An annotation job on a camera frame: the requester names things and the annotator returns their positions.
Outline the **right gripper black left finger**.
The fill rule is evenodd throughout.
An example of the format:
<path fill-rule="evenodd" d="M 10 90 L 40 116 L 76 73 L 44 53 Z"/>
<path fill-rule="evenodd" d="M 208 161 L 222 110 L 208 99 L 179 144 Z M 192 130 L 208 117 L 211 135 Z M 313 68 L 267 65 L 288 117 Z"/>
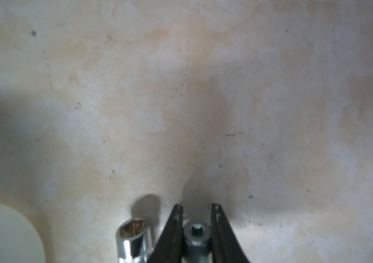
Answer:
<path fill-rule="evenodd" d="M 181 263 L 183 248 L 183 206 L 176 204 L 147 263 Z"/>

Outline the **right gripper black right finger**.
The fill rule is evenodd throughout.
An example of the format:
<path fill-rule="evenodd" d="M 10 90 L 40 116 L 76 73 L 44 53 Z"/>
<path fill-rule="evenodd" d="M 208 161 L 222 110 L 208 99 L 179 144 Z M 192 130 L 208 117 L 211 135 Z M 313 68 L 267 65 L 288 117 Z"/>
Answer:
<path fill-rule="evenodd" d="M 211 207 L 213 263 L 249 263 L 220 204 Z"/>

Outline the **long chrome socket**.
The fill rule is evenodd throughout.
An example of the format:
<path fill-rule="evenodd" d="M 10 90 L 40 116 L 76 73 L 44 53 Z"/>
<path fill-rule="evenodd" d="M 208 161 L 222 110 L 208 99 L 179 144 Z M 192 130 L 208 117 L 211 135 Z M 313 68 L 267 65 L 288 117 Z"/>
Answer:
<path fill-rule="evenodd" d="M 190 220 L 183 227 L 183 258 L 186 263 L 208 263 L 211 253 L 210 226 Z"/>

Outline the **short chrome socket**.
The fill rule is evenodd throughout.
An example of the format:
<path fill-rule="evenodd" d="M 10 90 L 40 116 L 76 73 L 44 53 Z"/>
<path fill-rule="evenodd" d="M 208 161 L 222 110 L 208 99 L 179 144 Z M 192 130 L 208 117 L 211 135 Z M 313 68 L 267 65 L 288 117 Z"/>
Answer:
<path fill-rule="evenodd" d="M 132 218 L 116 231 L 119 263 L 146 263 L 153 251 L 150 226 L 145 218 Z"/>

